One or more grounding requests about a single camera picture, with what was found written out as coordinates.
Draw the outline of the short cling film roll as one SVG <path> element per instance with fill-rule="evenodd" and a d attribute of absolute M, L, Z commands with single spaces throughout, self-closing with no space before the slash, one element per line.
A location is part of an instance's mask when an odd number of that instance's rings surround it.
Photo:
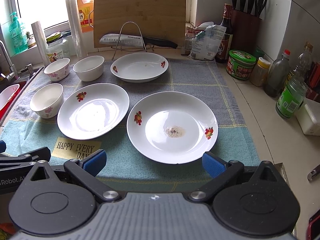
<path fill-rule="evenodd" d="M 45 33 L 41 27 L 40 21 L 34 22 L 31 24 L 31 28 L 33 31 L 33 36 L 36 41 L 36 45 L 40 54 L 40 57 L 42 59 L 42 62 L 45 67 L 47 67 L 50 64 L 50 60 L 47 56 L 47 41 Z"/>

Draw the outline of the red cap glass bottle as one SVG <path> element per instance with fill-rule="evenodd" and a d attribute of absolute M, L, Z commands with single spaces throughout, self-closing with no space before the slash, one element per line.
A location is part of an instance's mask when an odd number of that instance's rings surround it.
<path fill-rule="evenodd" d="M 264 84 L 264 91 L 272 98 L 278 96 L 290 71 L 290 54 L 291 52 L 285 49 L 281 57 L 276 59 L 270 67 L 266 83 Z"/>

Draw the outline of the plain white bowl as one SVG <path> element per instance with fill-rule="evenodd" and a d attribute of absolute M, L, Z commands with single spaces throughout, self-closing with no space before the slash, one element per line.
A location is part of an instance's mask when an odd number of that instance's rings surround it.
<path fill-rule="evenodd" d="M 94 81 L 104 72 L 104 57 L 95 55 L 81 59 L 73 66 L 73 71 L 81 81 Z"/>

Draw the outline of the black kitchen scissors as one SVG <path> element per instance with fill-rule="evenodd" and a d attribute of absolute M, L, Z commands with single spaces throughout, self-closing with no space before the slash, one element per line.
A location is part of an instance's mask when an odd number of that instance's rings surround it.
<path fill-rule="evenodd" d="M 254 15 L 259 17 L 266 6 L 267 0 L 255 0 L 255 11 Z"/>

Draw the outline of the yellow lid spice jar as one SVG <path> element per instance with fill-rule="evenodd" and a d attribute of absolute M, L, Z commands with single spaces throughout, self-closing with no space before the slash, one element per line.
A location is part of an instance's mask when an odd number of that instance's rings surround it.
<path fill-rule="evenodd" d="M 253 68 L 253 71 L 249 77 L 250 82 L 257 87 L 263 86 L 268 75 L 270 65 L 271 63 L 269 61 L 263 57 L 259 57 L 257 64 Z"/>

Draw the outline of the green label glass jar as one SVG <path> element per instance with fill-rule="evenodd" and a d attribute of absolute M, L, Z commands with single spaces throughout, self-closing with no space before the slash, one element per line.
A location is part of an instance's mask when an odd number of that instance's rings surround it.
<path fill-rule="evenodd" d="M 276 103 L 277 113 L 282 118 L 291 118 L 303 102 L 307 88 L 300 76 L 291 77 Z"/>

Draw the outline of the white plastic seasoning box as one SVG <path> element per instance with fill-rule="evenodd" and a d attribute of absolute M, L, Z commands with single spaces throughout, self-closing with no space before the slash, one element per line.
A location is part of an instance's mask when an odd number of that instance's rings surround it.
<path fill-rule="evenodd" d="M 296 118 L 305 135 L 320 136 L 320 103 L 305 99 Z"/>

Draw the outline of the pink floral bowl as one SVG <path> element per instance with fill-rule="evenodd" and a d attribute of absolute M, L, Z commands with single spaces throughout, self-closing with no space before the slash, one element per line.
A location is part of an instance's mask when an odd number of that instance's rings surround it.
<path fill-rule="evenodd" d="M 61 81 L 69 75 L 69 58 L 58 59 L 44 69 L 44 74 L 49 76 L 51 81 Z"/>
<path fill-rule="evenodd" d="M 39 89 L 30 101 L 30 109 L 38 116 L 49 119 L 56 116 L 64 102 L 63 86 L 52 83 Z"/>

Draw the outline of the green lid sauce jar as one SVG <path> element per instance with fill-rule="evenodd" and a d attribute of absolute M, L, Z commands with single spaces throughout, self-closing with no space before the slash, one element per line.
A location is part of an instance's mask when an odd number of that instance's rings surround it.
<path fill-rule="evenodd" d="M 230 76 L 238 80 L 248 80 L 256 61 L 257 59 L 249 53 L 230 50 L 226 71 Z"/>

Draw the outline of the clear oil bottle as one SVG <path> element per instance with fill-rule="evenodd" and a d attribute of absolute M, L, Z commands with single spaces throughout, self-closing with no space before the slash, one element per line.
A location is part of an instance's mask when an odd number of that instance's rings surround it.
<path fill-rule="evenodd" d="M 306 41 L 304 45 L 304 51 L 299 55 L 297 64 L 291 71 L 292 75 L 298 77 L 301 81 L 305 80 L 305 76 L 311 68 L 312 51 L 313 45 L 310 42 Z"/>

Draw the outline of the grey teal checked towel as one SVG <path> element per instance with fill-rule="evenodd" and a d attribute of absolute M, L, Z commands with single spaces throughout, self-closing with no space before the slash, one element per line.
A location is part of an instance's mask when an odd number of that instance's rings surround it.
<path fill-rule="evenodd" d="M 107 163 L 98 178 L 116 190 L 191 191 L 222 171 L 208 154 L 256 166 L 260 160 L 234 96 L 214 61 L 168 59 L 159 77 L 125 81 L 119 62 L 81 81 L 71 70 L 60 81 L 61 109 L 40 117 L 36 92 L 50 86 L 40 74 L 1 132 L 17 156 L 47 147 L 50 165 L 82 160 L 97 149 Z"/>

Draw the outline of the dark soy sauce bottle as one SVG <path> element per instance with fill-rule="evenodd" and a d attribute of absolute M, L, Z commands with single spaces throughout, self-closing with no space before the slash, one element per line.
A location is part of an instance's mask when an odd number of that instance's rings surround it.
<path fill-rule="evenodd" d="M 224 63 L 228 60 L 229 50 L 233 38 L 233 29 L 231 23 L 232 9 L 232 5 L 230 4 L 224 5 L 224 12 L 220 26 L 225 27 L 226 31 L 215 56 L 216 62 Z"/>

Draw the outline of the tall cling film roll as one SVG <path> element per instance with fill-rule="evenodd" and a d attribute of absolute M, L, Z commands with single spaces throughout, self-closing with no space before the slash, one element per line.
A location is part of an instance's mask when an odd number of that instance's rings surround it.
<path fill-rule="evenodd" d="M 66 0 L 66 8 L 75 52 L 77 58 L 81 60 L 86 58 L 88 53 L 82 34 L 77 0 Z"/>

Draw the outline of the pink floral bowl front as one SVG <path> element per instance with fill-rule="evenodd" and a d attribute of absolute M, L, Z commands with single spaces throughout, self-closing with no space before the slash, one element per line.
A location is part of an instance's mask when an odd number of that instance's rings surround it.
<path fill-rule="evenodd" d="M 30 101 L 30 109 L 38 116 L 49 119 L 56 116 L 64 102 L 63 86 L 52 83 L 39 89 Z"/>

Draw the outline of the green soap dispenser bottle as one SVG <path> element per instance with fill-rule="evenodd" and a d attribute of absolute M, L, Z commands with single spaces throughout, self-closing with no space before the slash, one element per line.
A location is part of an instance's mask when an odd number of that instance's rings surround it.
<path fill-rule="evenodd" d="M 19 54 L 28 49 L 27 35 L 22 20 L 18 17 L 17 12 L 10 14 L 12 22 L 9 26 L 9 33 L 15 54 Z"/>

